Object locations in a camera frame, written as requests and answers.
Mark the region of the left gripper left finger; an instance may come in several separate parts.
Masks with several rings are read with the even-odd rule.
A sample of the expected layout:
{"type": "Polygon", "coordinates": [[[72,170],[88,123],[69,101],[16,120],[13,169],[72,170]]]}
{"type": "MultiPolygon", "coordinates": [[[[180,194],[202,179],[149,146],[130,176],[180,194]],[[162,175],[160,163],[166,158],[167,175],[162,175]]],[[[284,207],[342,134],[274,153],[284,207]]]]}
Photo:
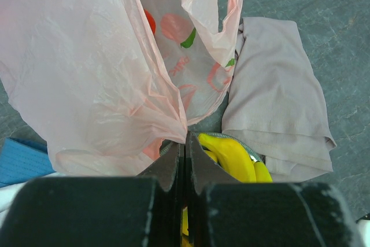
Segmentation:
{"type": "Polygon", "coordinates": [[[133,177],[29,181],[1,227],[2,246],[180,246],[183,147],[133,177]]]}

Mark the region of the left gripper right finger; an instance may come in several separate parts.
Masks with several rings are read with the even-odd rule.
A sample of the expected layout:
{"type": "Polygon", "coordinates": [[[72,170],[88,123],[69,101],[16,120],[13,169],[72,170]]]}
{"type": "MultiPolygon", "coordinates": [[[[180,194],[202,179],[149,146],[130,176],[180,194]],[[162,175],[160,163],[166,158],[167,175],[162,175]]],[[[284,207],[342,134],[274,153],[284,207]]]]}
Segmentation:
{"type": "Polygon", "coordinates": [[[363,246],[341,192],[325,183],[241,183],[185,145],[189,240],[194,246],[363,246]]]}

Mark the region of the pink plastic bag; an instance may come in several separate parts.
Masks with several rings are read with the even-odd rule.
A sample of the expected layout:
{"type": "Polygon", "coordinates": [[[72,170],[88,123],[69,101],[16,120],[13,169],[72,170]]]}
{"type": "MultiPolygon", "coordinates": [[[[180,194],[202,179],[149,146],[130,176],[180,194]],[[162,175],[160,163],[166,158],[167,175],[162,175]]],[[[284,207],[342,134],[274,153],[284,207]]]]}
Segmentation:
{"type": "Polygon", "coordinates": [[[55,171],[136,175],[222,103],[242,4],[1,0],[9,103],[47,142],[55,171]]]}

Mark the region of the red-yellow apple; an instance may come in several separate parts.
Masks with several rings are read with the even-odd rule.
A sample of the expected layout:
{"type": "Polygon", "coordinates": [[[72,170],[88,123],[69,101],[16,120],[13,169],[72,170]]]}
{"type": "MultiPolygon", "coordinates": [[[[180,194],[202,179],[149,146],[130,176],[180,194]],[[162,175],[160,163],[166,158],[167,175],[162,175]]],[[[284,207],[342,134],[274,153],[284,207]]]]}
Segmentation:
{"type": "Polygon", "coordinates": [[[146,9],[144,9],[144,13],[146,15],[146,18],[148,20],[148,23],[149,23],[149,26],[150,26],[150,29],[153,33],[153,35],[155,35],[156,33],[156,21],[154,19],[154,17],[151,15],[150,12],[148,12],[146,9]]]}

